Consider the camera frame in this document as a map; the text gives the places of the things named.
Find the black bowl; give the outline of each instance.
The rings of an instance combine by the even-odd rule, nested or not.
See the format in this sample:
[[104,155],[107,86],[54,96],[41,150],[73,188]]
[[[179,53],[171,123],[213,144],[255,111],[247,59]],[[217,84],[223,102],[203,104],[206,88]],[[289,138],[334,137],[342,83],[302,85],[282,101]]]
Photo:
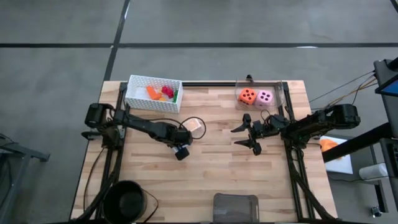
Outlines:
[[139,219],[145,212],[147,199],[141,186],[124,180],[114,184],[103,202],[105,219],[112,224],[128,224]]

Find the white plastic basket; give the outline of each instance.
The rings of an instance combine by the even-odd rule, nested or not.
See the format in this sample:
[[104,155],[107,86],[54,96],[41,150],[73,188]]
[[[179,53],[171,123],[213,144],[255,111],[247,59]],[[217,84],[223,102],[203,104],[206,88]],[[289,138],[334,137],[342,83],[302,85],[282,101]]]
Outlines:
[[[152,100],[146,90],[147,86],[152,86],[156,90],[163,86],[167,86],[173,89],[173,91],[178,90],[176,102]],[[180,80],[131,75],[129,83],[127,84],[125,100],[131,108],[154,110],[166,113],[179,113],[182,94],[182,81]]]

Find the green toy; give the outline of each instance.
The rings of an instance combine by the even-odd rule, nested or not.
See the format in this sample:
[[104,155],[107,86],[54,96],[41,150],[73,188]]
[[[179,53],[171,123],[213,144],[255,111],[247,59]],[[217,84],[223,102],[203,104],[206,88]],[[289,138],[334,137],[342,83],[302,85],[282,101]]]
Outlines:
[[174,91],[173,103],[177,102],[178,90]]

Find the wooden table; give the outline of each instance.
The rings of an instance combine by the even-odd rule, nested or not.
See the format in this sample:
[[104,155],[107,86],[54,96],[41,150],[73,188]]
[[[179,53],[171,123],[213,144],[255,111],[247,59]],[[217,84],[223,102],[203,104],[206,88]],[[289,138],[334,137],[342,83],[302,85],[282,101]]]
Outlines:
[[[115,106],[120,82],[104,82],[100,103]],[[294,115],[301,119],[310,114],[310,105],[303,81],[288,81]],[[173,118],[179,121],[190,116],[205,120],[207,133],[189,147],[190,155],[178,161],[165,144],[147,134],[128,129],[120,180],[133,180],[159,200],[159,209],[150,222],[211,222],[215,193],[257,195],[261,222],[297,221],[284,144],[280,136],[258,140],[262,153],[233,144],[247,139],[247,132],[231,133],[242,123],[247,111],[236,110],[234,88],[184,87],[180,114],[131,110],[143,118]],[[250,111],[252,120],[260,119],[258,111]],[[91,166],[101,150],[101,141],[91,141],[81,171],[71,218],[83,212],[83,192]],[[311,191],[326,210],[336,217],[322,153],[309,144],[304,150],[305,167]],[[105,154],[101,156],[88,187],[87,205],[99,191]],[[300,190],[302,208],[305,200]],[[154,209],[155,200],[148,196],[143,221]]]

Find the gray floor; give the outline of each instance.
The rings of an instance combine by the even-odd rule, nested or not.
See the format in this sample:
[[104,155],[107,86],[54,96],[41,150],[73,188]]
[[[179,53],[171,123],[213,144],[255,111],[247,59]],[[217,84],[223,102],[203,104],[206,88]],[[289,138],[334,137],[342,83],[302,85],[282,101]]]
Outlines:
[[[112,42],[122,0],[0,0],[0,43]],[[398,13],[388,0],[352,1],[132,1],[121,42],[394,42]],[[67,220],[87,142],[86,109],[98,100],[110,49],[0,49],[0,133],[40,151],[14,211],[13,223]],[[362,49],[119,49],[111,80],[130,74],[181,80],[305,80],[310,99],[395,58],[396,48]],[[314,101],[327,104],[358,83]],[[362,123],[334,131],[355,136],[386,122],[372,89],[356,100]],[[394,223],[398,214],[373,219],[371,186],[331,182],[339,217]]]

